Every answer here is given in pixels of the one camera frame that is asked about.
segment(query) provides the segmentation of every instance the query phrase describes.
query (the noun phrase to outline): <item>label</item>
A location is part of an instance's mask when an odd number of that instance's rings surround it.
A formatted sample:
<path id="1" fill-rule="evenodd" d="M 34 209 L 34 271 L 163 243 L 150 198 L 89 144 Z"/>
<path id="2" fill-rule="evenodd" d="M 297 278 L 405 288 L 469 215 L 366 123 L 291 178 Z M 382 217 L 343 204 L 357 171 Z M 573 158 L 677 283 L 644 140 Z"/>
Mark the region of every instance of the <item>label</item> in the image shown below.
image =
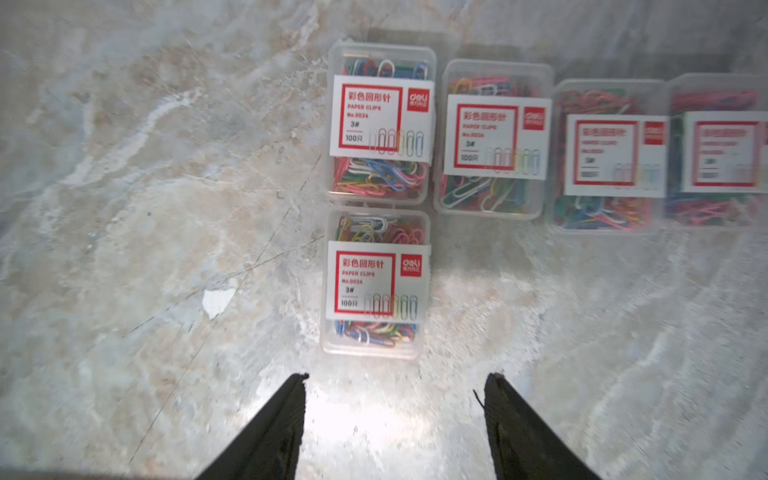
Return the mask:
<path id="1" fill-rule="evenodd" d="M 336 75 L 330 154 L 432 163 L 435 82 Z"/>
<path id="2" fill-rule="evenodd" d="M 565 194 L 664 198 L 667 139 L 663 115 L 568 115 Z"/>
<path id="3" fill-rule="evenodd" d="M 768 112 L 691 111 L 683 117 L 684 192 L 768 192 Z"/>
<path id="4" fill-rule="evenodd" d="M 328 242 L 326 318 L 422 322 L 430 251 L 429 245 Z"/>
<path id="5" fill-rule="evenodd" d="M 449 95 L 443 172 L 546 179 L 551 109 L 549 98 Z"/>

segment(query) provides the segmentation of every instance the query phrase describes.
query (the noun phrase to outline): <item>gray marble floor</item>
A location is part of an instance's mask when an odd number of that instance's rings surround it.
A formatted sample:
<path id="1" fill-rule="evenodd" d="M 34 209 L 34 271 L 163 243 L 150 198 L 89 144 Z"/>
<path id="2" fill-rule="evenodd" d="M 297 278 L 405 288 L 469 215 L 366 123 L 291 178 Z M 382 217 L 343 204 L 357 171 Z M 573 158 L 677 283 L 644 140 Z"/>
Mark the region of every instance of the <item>gray marble floor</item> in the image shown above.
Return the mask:
<path id="1" fill-rule="evenodd" d="M 431 212 L 419 361 L 318 341 L 333 42 L 768 73 L 764 0 L 0 8 L 0 467 L 190 478 L 309 372 L 298 478 L 492 478 L 472 389 L 501 371 L 605 478 L 768 475 L 766 235 Z"/>

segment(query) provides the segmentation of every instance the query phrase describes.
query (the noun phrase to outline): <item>paper clip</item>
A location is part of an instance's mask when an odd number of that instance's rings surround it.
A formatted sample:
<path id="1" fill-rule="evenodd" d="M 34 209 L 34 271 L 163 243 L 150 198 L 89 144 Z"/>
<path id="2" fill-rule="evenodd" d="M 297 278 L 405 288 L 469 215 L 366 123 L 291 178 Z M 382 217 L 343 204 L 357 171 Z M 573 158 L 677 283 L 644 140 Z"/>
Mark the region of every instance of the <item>paper clip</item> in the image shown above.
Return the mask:
<path id="1" fill-rule="evenodd" d="M 505 97 L 536 97 L 538 86 L 528 79 L 509 77 L 454 78 L 449 82 L 451 94 L 494 95 Z M 511 169 L 524 173 L 530 168 L 538 174 L 538 165 L 528 164 L 525 155 L 516 163 L 517 152 L 511 148 L 483 151 L 485 165 L 494 172 Z M 440 181 L 439 204 L 449 210 L 484 214 L 528 214 L 529 180 L 501 177 L 464 177 L 443 175 Z"/>
<path id="2" fill-rule="evenodd" d="M 415 218 L 350 214 L 339 219 L 335 240 L 422 245 L 426 238 L 421 221 Z M 335 320 L 334 330 L 336 335 L 366 346 L 396 348 L 415 341 L 419 332 L 418 324 L 414 323 L 419 316 L 418 308 L 415 295 L 367 293 L 363 296 L 363 315 L 367 320 Z"/>
<path id="3" fill-rule="evenodd" d="M 558 145 L 565 152 L 566 118 L 569 114 L 643 114 L 637 99 L 621 88 L 611 91 L 570 90 L 559 95 L 561 131 Z M 560 182 L 554 199 L 553 220 L 564 230 L 642 230 L 652 214 L 652 200 L 640 197 L 582 197 L 564 194 L 565 162 L 560 164 Z M 616 181 L 631 180 L 632 167 L 616 164 Z"/>
<path id="4" fill-rule="evenodd" d="M 343 73 L 362 76 L 377 76 L 389 78 L 427 78 L 429 65 L 420 61 L 412 68 L 397 65 L 394 61 L 384 59 L 377 65 L 370 58 L 351 60 L 343 68 Z M 424 134 L 409 132 L 406 138 L 401 132 L 384 128 L 378 131 L 362 133 L 369 139 L 371 150 L 381 154 L 389 152 L 406 154 L 409 157 L 420 158 L 424 155 Z M 380 199 L 413 200 L 424 194 L 427 187 L 425 182 L 428 165 L 415 161 L 380 160 L 370 163 L 371 159 L 363 157 L 335 157 L 333 185 L 331 191 L 339 194 L 352 194 L 361 197 Z"/>
<path id="5" fill-rule="evenodd" d="M 683 170 L 683 114 L 686 111 L 746 111 L 757 103 L 757 91 L 693 91 L 672 96 L 670 156 L 664 216 L 691 227 L 748 227 L 754 225 L 763 195 L 698 194 L 681 191 Z M 753 172 L 743 172 L 752 178 Z"/>

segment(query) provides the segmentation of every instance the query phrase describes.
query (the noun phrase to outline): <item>transparent plastic box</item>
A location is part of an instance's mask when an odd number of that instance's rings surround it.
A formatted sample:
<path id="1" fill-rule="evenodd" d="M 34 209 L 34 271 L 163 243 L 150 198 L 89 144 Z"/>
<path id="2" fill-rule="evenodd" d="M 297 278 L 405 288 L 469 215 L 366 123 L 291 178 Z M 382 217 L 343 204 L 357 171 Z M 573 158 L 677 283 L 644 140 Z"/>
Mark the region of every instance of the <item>transparent plastic box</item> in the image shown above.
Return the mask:
<path id="1" fill-rule="evenodd" d="M 659 231 L 663 199 L 565 195 L 564 166 L 569 114 L 664 115 L 663 86 L 663 81 L 651 79 L 572 78 L 554 88 L 547 175 L 550 230 L 577 235 L 651 235 Z"/>
<path id="2" fill-rule="evenodd" d="M 438 125 L 441 134 L 435 148 L 434 204 L 438 212 L 514 220 L 532 220 L 541 214 L 544 180 L 443 173 L 446 104 L 449 94 L 456 93 L 550 98 L 553 86 L 554 72 L 549 65 L 464 58 L 448 63 L 440 87 Z"/>
<path id="3" fill-rule="evenodd" d="M 405 232 L 409 237 L 399 236 Z M 429 217 L 417 210 L 390 210 L 365 207 L 337 207 L 328 217 L 327 238 L 349 242 L 411 243 L 429 245 Z M 326 293 L 333 286 L 328 284 L 328 268 L 323 275 L 323 304 L 321 309 L 320 342 L 328 353 L 354 356 L 379 356 L 397 359 L 414 359 L 424 343 L 425 321 L 395 319 L 385 322 L 372 316 L 350 316 L 349 320 L 326 317 Z M 428 298 L 418 305 L 426 313 Z"/>
<path id="4" fill-rule="evenodd" d="M 683 114 L 687 111 L 768 110 L 768 78 L 745 74 L 689 73 L 666 84 L 670 115 L 667 198 L 664 217 L 671 227 L 707 230 L 765 228 L 766 195 L 752 193 L 684 193 Z M 761 184 L 768 182 L 762 171 Z"/>
<path id="5" fill-rule="evenodd" d="M 435 81 L 437 57 L 431 48 L 337 42 L 328 54 L 328 128 L 330 139 L 333 82 L 337 74 Z M 432 135 L 434 122 L 426 131 Z M 433 151 L 425 152 L 431 158 Z M 365 201 L 380 205 L 418 205 L 429 189 L 429 164 L 363 157 L 329 157 L 328 193 L 336 204 Z"/>

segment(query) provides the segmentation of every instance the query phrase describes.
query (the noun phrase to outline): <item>deli logo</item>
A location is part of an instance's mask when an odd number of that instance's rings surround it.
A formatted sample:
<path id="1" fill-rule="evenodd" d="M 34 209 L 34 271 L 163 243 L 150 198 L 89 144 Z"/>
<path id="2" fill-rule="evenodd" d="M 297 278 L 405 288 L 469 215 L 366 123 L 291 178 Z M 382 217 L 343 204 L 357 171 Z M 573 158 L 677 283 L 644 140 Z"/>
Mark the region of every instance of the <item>deli logo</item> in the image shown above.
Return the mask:
<path id="1" fill-rule="evenodd" d="M 421 111 L 423 113 L 429 112 L 429 89 L 408 89 L 408 111 Z"/>
<path id="2" fill-rule="evenodd" d="M 523 130 L 544 130 L 546 120 L 544 107 L 526 107 L 523 110 Z"/>
<path id="3" fill-rule="evenodd" d="M 404 253 L 400 259 L 400 276 L 421 276 L 422 256 Z"/>
<path id="4" fill-rule="evenodd" d="M 644 143 L 646 145 L 664 145 L 664 127 L 663 121 L 645 122 Z"/>

